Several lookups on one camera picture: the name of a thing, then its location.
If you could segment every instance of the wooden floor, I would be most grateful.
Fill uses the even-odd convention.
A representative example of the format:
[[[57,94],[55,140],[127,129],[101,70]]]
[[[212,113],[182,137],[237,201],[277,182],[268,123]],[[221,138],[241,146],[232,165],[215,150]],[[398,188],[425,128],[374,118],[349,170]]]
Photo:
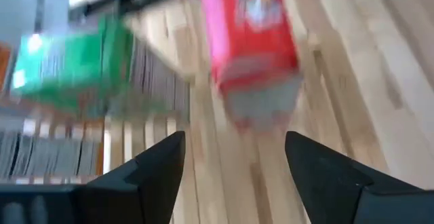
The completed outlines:
[[[285,0],[304,75],[286,130],[434,188],[432,2]],[[104,170],[185,130],[172,223],[308,223],[283,150],[286,130],[238,134],[226,118],[208,79],[199,0],[171,0],[127,23],[192,81],[191,123],[107,122]]]

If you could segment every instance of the light wood surface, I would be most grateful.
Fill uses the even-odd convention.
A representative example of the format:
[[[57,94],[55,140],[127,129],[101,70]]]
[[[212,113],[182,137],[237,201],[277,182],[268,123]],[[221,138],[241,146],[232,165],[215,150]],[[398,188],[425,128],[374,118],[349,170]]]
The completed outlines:
[[[128,18],[170,67],[195,80],[191,124],[176,125],[186,130],[187,151],[172,223],[308,223],[283,150],[286,130],[434,188],[432,1],[284,1],[304,82],[290,125],[267,132],[239,134],[226,118],[208,77],[199,0],[170,0]],[[116,123],[111,134],[122,133]],[[158,142],[175,123],[127,123],[131,136],[111,136],[111,165]]]

